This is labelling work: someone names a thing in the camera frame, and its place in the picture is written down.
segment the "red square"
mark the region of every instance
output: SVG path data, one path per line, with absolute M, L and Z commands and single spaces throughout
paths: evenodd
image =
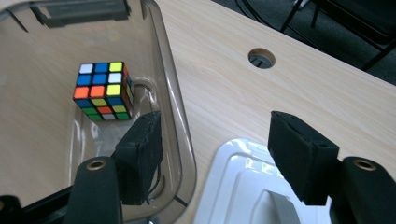
M 102 114 L 111 114 L 113 113 L 110 109 L 110 107 L 108 106 L 99 106 L 97 107 L 97 109 L 99 110 L 99 112 L 101 112 Z

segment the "white square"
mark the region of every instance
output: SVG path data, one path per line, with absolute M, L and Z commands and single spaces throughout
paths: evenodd
M 108 75 L 108 83 L 120 83 L 122 79 L 121 73 L 110 73 Z
M 102 117 L 103 117 L 103 119 L 106 119 L 106 120 L 116 119 L 116 117 L 114 117 L 114 115 L 112 115 L 112 114 L 104 114 L 104 115 L 102 115 Z
M 79 72 L 81 74 L 91 73 L 93 69 L 93 64 L 91 63 L 84 63 L 79 67 Z

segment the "green square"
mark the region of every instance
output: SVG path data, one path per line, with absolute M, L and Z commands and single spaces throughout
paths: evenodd
M 99 115 L 89 115 L 88 118 L 90 118 L 91 120 L 102 120 Z
M 116 113 L 120 113 L 120 112 L 126 112 L 126 108 L 123 105 L 113 105 L 113 110 Z
M 82 111 L 84 111 L 84 113 L 86 113 L 87 115 L 98 114 L 98 112 L 95 110 L 95 108 L 92 108 L 92 107 L 82 108 Z
M 96 106 L 104 106 L 107 105 L 104 99 L 91 99 L 92 103 Z
M 119 119 L 130 119 L 129 115 L 127 113 L 120 113 L 120 114 L 116 114 L 117 118 Z

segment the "orange square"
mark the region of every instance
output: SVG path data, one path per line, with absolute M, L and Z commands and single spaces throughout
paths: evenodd
M 122 100 L 124 101 L 124 102 L 128 102 L 129 101 L 129 97 L 128 97 L 128 94 L 126 93 L 126 91 L 123 91 L 122 92 Z
M 105 95 L 105 87 L 104 86 L 92 86 L 91 87 L 91 97 L 103 97 Z
M 76 87 L 74 98 L 83 99 L 88 97 L 88 92 L 90 92 L 89 87 Z
M 101 114 L 111 114 L 111 113 L 113 113 L 111 111 L 110 107 L 108 107 L 108 106 L 100 106 L 100 107 L 97 107 L 97 109 L 99 110 L 99 112 Z

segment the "cable hole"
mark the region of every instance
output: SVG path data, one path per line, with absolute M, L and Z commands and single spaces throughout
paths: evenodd
M 267 49 L 253 49 L 248 54 L 248 60 L 258 68 L 271 68 L 275 64 L 275 56 Z

